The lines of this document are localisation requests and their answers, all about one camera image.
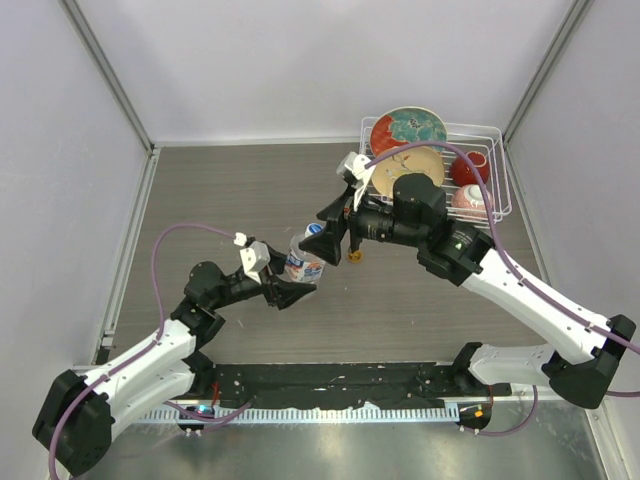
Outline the clear plastic water bottle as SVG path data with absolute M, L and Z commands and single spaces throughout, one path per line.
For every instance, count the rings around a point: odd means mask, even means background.
M 293 282 L 317 284 L 326 262 L 299 248 L 299 241 L 303 239 L 304 232 L 293 236 L 290 241 L 285 272 Z

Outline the orange bottle cap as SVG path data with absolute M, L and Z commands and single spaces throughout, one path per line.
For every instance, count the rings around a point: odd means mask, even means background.
M 359 263 L 363 258 L 363 254 L 360 250 L 349 251 L 347 258 L 351 263 Z

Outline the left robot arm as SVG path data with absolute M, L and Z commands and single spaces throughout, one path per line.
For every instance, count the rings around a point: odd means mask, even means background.
M 52 478 L 62 466 L 78 476 L 92 469 L 112 442 L 153 407 L 174 397 L 205 397 L 212 363 L 201 353 L 225 323 L 218 309 L 253 297 L 283 310 L 314 292 L 265 267 L 256 278 L 224 274 L 213 262 L 193 267 L 184 298 L 162 325 L 108 363 L 83 374 L 68 369 L 52 382 L 32 429 L 48 451 Z

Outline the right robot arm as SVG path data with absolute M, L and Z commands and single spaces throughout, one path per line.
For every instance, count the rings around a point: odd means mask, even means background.
M 345 236 L 352 251 L 364 240 L 412 247 L 427 272 L 493 302 L 544 339 L 525 347 L 466 344 L 451 371 L 457 391 L 472 395 L 485 385 L 528 384 L 549 388 L 578 407 L 600 406 L 630 348 L 635 323 L 568 300 L 517 266 L 494 238 L 449 218 L 445 193 L 430 177 L 400 177 L 390 205 L 358 198 L 348 186 L 318 217 L 325 225 L 301 242 L 303 251 L 336 266 Z

